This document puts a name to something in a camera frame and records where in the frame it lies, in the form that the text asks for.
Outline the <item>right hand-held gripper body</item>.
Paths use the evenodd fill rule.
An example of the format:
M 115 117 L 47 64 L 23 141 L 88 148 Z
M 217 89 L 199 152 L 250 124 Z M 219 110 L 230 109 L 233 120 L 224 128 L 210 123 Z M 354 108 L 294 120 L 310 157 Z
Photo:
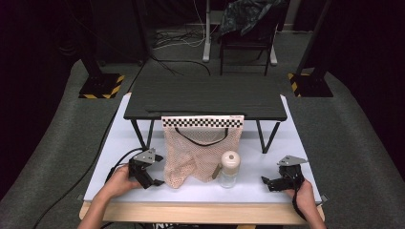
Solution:
M 301 165 L 307 163 L 306 159 L 297 156 L 285 156 L 279 162 L 280 178 L 270 181 L 268 186 L 274 186 L 279 191 L 299 190 L 305 178 Z

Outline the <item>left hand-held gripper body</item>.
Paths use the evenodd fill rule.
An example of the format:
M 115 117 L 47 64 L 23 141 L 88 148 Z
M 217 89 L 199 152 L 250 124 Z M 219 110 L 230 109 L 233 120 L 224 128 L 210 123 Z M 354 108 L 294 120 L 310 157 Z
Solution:
M 156 182 L 147 173 L 146 168 L 156 161 L 156 150 L 148 149 L 129 159 L 129 177 L 133 177 L 140 185 L 147 189 Z

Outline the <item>person's left hand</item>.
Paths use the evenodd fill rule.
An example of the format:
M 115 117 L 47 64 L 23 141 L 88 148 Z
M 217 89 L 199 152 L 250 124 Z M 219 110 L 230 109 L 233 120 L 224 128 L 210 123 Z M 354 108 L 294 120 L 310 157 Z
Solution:
M 125 164 L 114 171 L 99 192 L 106 198 L 116 198 L 138 188 L 141 188 L 141 184 L 129 178 L 129 166 Z

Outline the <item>person's right hand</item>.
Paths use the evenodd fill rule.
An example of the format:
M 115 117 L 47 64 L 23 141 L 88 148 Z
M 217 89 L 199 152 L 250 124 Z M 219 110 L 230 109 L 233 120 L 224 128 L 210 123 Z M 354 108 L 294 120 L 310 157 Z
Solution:
M 297 192 L 293 190 L 285 190 L 284 193 L 290 198 L 296 198 L 296 204 L 300 211 L 303 208 L 316 207 L 312 185 L 307 180 L 302 183 Z

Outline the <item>clear bottle with cream cap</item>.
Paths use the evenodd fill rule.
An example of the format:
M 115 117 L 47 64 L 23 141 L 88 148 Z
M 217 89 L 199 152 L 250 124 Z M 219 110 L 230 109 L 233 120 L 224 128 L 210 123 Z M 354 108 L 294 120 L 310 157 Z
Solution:
M 227 151 L 221 158 L 220 184 L 224 188 L 232 188 L 236 184 L 237 175 L 241 164 L 238 153 Z

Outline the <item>pink mesh bag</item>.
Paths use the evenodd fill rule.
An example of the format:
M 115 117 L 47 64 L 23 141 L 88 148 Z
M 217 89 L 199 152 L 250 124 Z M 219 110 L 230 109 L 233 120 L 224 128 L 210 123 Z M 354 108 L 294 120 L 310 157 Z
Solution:
M 166 162 L 164 181 L 180 188 L 188 177 L 209 182 L 222 155 L 237 152 L 243 128 L 164 127 Z

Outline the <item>person's dark printed clothing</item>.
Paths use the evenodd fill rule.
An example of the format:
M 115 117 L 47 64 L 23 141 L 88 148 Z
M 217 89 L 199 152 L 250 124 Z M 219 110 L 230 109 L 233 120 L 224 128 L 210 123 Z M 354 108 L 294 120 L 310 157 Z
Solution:
M 181 224 L 181 223 L 152 223 L 148 229 L 237 229 L 237 225 L 227 224 Z

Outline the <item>black and white checkered strip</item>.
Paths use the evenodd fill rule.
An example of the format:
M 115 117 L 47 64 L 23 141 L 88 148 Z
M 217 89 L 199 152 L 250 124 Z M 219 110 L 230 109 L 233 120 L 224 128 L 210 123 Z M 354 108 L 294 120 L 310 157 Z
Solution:
M 242 128 L 245 117 L 243 115 L 191 115 L 191 116 L 163 116 L 163 127 L 190 128 Z

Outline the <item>black desk shelf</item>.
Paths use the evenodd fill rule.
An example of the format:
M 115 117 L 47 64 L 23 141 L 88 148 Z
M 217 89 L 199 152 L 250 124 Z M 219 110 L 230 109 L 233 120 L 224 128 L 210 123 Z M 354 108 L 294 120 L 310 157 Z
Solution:
M 246 120 L 288 116 L 280 91 L 268 76 L 149 75 L 136 80 L 124 118 L 131 121 L 140 146 L 144 140 L 138 122 L 154 122 L 164 115 L 243 115 Z

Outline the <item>black stand with striped base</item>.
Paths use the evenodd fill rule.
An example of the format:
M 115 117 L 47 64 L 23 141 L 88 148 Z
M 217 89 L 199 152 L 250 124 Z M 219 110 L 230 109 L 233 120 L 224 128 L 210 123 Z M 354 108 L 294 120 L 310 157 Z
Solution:
M 88 77 L 79 91 L 80 98 L 114 98 L 124 78 L 119 73 L 104 73 L 95 59 L 96 41 L 92 0 L 79 0 L 80 15 L 77 19 L 80 57 Z
M 319 31 L 322 28 L 323 21 L 328 13 L 331 1 L 332 0 L 326 0 L 297 70 L 288 77 L 291 88 L 297 97 L 333 97 L 333 94 L 325 81 L 325 73 L 321 73 L 319 75 L 319 72 L 321 71 L 320 68 L 314 69 L 310 74 L 303 74 L 303 69 L 309 62 L 311 51 Z

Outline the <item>black chair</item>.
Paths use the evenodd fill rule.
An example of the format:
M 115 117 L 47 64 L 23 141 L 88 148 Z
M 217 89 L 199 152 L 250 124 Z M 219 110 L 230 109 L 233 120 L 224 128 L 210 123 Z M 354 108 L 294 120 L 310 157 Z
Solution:
M 220 74 L 224 73 L 224 51 L 225 50 L 248 50 L 259 51 L 258 58 L 261 57 L 263 52 L 267 52 L 266 63 L 264 64 L 265 72 L 267 74 L 271 47 L 274 43 L 274 36 L 279 23 L 279 18 L 282 16 L 283 10 L 287 7 L 270 10 L 269 13 L 260 20 L 259 24 L 246 35 L 240 35 L 238 31 L 219 36 L 218 41 L 220 43 Z

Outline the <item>dark cloth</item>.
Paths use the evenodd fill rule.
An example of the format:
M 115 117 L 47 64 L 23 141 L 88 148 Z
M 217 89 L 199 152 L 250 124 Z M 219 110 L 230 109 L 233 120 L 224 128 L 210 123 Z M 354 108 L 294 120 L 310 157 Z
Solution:
M 236 31 L 240 35 L 246 35 L 270 10 L 284 7 L 286 3 L 286 0 L 235 0 L 229 3 L 224 10 L 219 36 Z

